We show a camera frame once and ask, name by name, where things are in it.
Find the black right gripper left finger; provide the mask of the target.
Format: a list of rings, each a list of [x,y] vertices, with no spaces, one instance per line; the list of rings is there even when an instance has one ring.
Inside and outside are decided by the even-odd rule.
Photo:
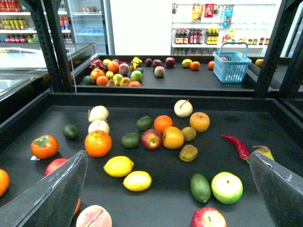
[[[84,150],[0,209],[2,227],[68,227],[84,186]]]

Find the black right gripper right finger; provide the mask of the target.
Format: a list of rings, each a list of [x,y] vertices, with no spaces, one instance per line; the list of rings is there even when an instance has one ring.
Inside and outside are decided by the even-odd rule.
[[[256,189],[276,227],[303,225],[303,178],[258,151],[250,155]]]

